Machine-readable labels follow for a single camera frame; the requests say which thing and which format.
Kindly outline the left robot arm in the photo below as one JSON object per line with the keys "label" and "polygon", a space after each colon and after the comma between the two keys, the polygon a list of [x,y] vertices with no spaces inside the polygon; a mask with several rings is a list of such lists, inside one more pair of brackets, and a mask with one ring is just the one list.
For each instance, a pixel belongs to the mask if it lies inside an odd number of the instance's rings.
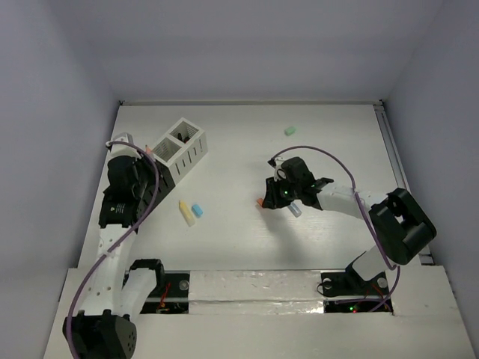
{"label": "left robot arm", "polygon": [[121,155],[107,164],[97,258],[76,290],[63,335],[74,358],[131,358],[149,295],[165,288],[162,261],[130,256],[140,224],[174,188],[151,156]]}

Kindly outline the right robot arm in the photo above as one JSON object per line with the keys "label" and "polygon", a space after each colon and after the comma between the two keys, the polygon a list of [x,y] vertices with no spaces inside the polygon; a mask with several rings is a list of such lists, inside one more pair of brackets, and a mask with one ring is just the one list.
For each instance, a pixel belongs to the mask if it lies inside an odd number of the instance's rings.
{"label": "right robot arm", "polygon": [[304,160],[271,159],[275,172],[266,179],[261,206],[281,209],[296,201],[314,209],[339,212],[365,222],[375,245],[345,269],[350,292],[364,292],[388,267],[407,265],[437,236],[437,230],[416,199],[404,188],[387,194],[359,191],[338,185],[333,179],[316,179]]}

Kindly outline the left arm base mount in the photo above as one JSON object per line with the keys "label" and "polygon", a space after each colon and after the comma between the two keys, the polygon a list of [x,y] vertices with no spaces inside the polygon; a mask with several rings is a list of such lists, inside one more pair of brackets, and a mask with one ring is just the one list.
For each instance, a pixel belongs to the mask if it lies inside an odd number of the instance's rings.
{"label": "left arm base mount", "polygon": [[189,271],[167,271],[161,287],[147,297],[141,314],[188,314],[189,289]]}

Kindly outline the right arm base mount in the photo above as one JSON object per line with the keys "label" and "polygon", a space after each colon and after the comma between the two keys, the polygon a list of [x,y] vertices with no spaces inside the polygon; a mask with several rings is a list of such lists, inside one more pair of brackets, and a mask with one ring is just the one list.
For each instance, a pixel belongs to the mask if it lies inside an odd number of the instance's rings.
{"label": "right arm base mount", "polygon": [[362,279],[348,265],[343,271],[322,272],[316,291],[323,297],[325,313],[392,313],[388,281],[384,271]]}

